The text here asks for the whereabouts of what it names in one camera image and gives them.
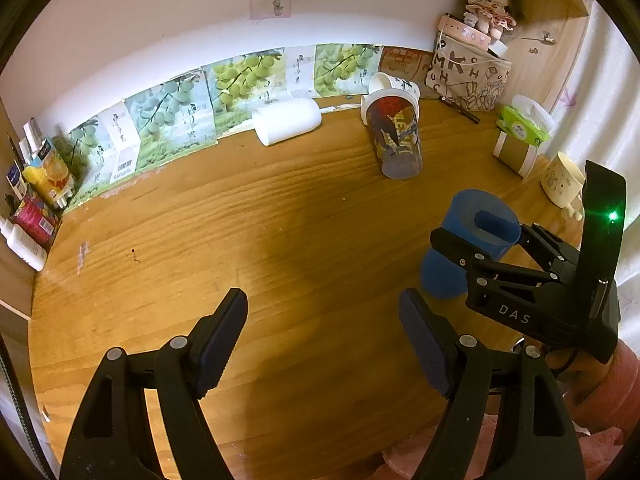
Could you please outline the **person's right hand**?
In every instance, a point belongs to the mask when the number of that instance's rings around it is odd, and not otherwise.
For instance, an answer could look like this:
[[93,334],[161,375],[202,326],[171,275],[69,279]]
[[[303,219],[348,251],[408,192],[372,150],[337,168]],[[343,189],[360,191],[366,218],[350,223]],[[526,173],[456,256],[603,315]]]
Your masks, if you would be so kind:
[[577,349],[549,351],[544,357],[565,393],[576,403],[585,400],[608,374],[613,358],[601,363],[588,352]]

